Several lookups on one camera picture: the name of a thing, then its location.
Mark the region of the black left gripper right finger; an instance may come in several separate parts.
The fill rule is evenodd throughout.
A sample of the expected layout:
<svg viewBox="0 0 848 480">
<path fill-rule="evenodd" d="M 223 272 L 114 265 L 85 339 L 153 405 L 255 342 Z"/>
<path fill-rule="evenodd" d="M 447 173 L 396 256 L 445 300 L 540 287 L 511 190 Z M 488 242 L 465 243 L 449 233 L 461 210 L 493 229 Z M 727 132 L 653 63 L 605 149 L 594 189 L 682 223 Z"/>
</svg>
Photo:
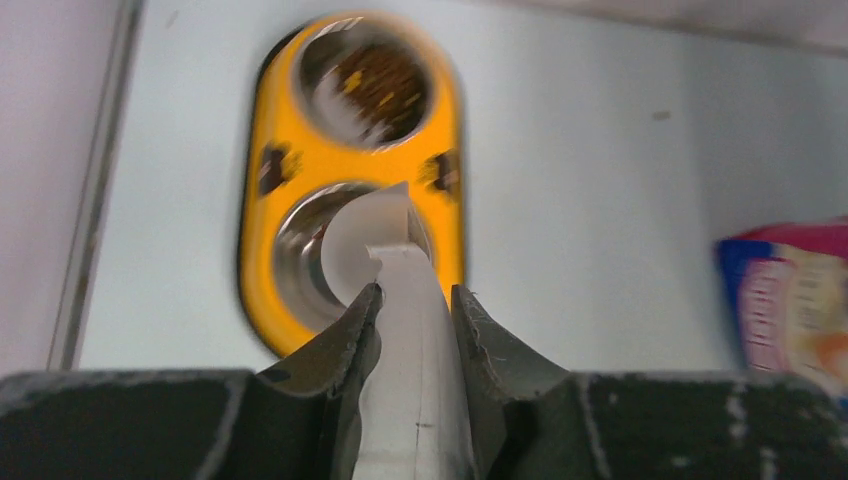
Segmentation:
<svg viewBox="0 0 848 480">
<path fill-rule="evenodd" d="M 483 479 L 843 479 L 847 424 L 793 375 L 569 371 L 456 285 L 451 315 Z"/>
</svg>

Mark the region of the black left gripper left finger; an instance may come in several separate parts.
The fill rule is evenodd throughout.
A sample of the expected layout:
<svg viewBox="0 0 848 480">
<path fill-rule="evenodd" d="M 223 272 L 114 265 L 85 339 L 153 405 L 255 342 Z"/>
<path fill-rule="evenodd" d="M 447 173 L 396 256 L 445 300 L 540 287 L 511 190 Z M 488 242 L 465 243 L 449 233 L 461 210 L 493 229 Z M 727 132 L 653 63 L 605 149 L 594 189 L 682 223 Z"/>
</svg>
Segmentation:
<svg viewBox="0 0 848 480">
<path fill-rule="evenodd" d="M 242 369 L 23 373 L 1 383 L 5 479 L 349 479 L 379 350 L 367 285 L 293 354 Z"/>
</svg>

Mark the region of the clear plastic scoop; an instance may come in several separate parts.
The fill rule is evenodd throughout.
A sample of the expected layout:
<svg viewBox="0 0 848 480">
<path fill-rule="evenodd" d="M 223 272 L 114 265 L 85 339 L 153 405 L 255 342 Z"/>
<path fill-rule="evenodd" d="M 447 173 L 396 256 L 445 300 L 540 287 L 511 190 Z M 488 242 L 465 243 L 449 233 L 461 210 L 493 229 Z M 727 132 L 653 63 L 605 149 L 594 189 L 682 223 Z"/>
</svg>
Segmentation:
<svg viewBox="0 0 848 480">
<path fill-rule="evenodd" d="M 330 221 L 321 265 L 333 294 L 380 288 L 378 358 L 359 399 L 355 479 L 473 479 L 458 342 L 405 182 L 362 195 Z"/>
</svg>

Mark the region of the pink blue pet food bag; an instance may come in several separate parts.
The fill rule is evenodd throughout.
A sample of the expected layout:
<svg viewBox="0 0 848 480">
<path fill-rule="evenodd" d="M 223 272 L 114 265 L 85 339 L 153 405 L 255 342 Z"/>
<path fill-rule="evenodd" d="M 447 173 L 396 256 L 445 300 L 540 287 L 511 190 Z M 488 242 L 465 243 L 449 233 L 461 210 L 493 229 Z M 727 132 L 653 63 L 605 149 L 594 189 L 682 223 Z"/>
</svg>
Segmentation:
<svg viewBox="0 0 848 480">
<path fill-rule="evenodd" d="M 780 223 L 715 246 L 744 361 L 847 404 L 847 219 Z"/>
</svg>

